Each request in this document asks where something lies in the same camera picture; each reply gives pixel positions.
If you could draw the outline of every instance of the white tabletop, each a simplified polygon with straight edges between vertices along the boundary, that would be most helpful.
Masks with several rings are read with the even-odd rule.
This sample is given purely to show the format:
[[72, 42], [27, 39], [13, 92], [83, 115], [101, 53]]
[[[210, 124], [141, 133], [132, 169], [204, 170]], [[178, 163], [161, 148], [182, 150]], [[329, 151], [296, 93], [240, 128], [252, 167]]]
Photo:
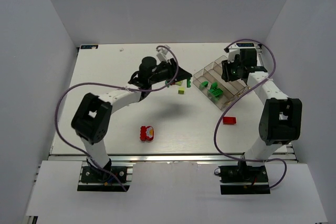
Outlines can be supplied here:
[[[73, 72], [71, 86], [81, 82], [102, 82], [124, 86], [138, 70], [141, 59], [155, 57], [159, 44], [99, 45], [98, 49], [81, 49]], [[227, 43], [169, 44], [182, 68], [192, 75], [224, 55]], [[164, 83], [156, 84], [158, 88]], [[60, 130], [72, 144], [83, 148], [70, 123], [86, 93], [103, 94], [111, 89], [83, 86], [72, 90], [66, 98], [59, 120]], [[185, 94], [172, 86], [151, 93], [137, 104], [112, 114], [104, 142], [108, 154], [213, 154], [214, 128], [221, 111], [192, 84]], [[221, 125], [218, 146], [227, 153], [247, 151], [258, 137], [258, 123], [263, 105], [251, 93], [227, 114], [237, 118], [236, 125]], [[151, 143], [140, 141], [140, 127], [154, 127]], [[283, 146], [278, 152], [286, 152]], [[79, 154], [55, 135], [52, 154]]]
[[[80, 161], [43, 161], [27, 214], [37, 223], [307, 224], [327, 221], [306, 164], [269, 195], [221, 195], [216, 164], [137, 163], [127, 193], [77, 191]], [[283, 164], [266, 164], [270, 184]]]

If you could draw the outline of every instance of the red lego brick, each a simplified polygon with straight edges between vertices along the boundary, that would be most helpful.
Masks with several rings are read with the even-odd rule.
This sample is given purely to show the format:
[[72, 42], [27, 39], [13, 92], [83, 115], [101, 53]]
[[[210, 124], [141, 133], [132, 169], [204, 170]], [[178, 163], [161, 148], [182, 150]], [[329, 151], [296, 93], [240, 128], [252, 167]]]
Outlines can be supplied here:
[[141, 126], [140, 128], [140, 140], [152, 141], [154, 139], [154, 128], [152, 126]]
[[140, 140], [143, 142], [146, 141], [146, 126], [141, 126], [140, 128]]
[[225, 116], [223, 117], [223, 124], [236, 124], [237, 123], [237, 120], [235, 117], [232, 117], [232, 116]]

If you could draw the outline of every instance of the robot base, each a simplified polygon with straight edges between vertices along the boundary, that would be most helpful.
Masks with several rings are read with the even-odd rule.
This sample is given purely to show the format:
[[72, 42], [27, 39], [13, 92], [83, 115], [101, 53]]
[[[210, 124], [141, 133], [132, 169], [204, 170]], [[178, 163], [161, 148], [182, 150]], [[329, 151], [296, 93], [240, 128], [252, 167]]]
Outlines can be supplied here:
[[[127, 182], [127, 167], [126, 166], [112, 166], [112, 172], [117, 176], [121, 183], [123, 183], [126, 190], [130, 188]], [[100, 180], [95, 171], [90, 166], [84, 166], [80, 176], [80, 181], [77, 186], [77, 191], [121, 191], [122, 187], [113, 178], [107, 181]]]
[[264, 166], [256, 170], [249, 170], [248, 176], [239, 172], [237, 165], [220, 166], [221, 177], [220, 194], [242, 195], [242, 194], [270, 194], [268, 176]]

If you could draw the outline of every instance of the gray wall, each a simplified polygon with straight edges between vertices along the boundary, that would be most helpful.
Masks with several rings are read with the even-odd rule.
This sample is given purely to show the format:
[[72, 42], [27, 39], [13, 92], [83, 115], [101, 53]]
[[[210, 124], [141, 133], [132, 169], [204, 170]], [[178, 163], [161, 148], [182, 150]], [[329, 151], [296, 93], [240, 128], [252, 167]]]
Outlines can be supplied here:
[[286, 0], [51, 0], [78, 46], [265, 39]]
[[274, 50], [275, 81], [303, 102], [295, 152], [308, 164], [329, 223], [336, 223], [336, 0], [287, 0], [266, 44]]
[[50, 0], [0, 0], [0, 223], [21, 223], [76, 49]]

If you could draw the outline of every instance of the plastic tray compartment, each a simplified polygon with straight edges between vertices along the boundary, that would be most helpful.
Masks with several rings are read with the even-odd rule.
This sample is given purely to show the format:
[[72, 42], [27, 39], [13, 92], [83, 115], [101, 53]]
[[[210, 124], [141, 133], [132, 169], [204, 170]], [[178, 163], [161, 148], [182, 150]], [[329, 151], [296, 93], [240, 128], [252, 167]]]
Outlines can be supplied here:
[[[220, 110], [237, 99], [248, 87], [241, 80], [225, 82], [222, 79], [222, 61], [227, 59], [225, 56], [218, 58], [216, 61], [207, 65], [194, 75], [194, 85], [205, 94]], [[204, 87], [202, 83], [208, 82], [208, 86]], [[222, 94], [215, 97], [209, 90], [211, 85], [217, 82], [217, 88], [222, 90]]]

